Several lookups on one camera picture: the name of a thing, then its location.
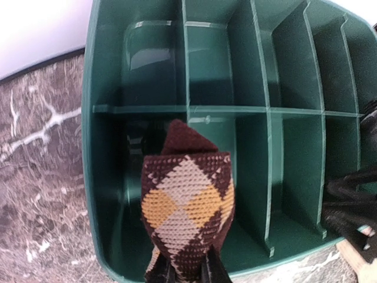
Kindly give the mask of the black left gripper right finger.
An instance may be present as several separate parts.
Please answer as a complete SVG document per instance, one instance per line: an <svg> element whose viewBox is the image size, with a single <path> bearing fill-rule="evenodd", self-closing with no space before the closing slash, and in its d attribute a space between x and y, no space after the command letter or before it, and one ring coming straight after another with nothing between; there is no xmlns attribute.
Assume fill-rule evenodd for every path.
<svg viewBox="0 0 377 283"><path fill-rule="evenodd" d="M201 265L203 283L232 283L218 253L209 249Z"/></svg>

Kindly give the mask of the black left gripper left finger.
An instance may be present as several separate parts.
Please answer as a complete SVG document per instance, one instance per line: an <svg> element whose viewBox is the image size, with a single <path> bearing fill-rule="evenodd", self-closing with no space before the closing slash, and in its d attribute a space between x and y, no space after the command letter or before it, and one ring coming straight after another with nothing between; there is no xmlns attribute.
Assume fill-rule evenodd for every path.
<svg viewBox="0 0 377 283"><path fill-rule="evenodd" d="M153 250L144 276L146 283L176 283L176 270L159 250Z"/></svg>

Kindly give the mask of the brown argyle sock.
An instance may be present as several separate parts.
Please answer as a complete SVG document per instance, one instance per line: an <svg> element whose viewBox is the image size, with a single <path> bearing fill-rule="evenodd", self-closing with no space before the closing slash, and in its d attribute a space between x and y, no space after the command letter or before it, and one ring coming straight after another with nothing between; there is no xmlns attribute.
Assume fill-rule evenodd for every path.
<svg viewBox="0 0 377 283"><path fill-rule="evenodd" d="M230 153L173 120L161 153L144 158L141 219L178 282L202 282L202 262L209 249L220 257L234 214Z"/></svg>

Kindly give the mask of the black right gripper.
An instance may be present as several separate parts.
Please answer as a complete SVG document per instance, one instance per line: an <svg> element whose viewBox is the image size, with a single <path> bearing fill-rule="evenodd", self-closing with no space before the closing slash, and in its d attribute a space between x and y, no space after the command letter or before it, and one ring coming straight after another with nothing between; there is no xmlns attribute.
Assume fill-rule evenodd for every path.
<svg viewBox="0 0 377 283"><path fill-rule="evenodd" d="M322 225L345 238L369 264L376 260L376 99L360 117L326 119Z"/></svg>

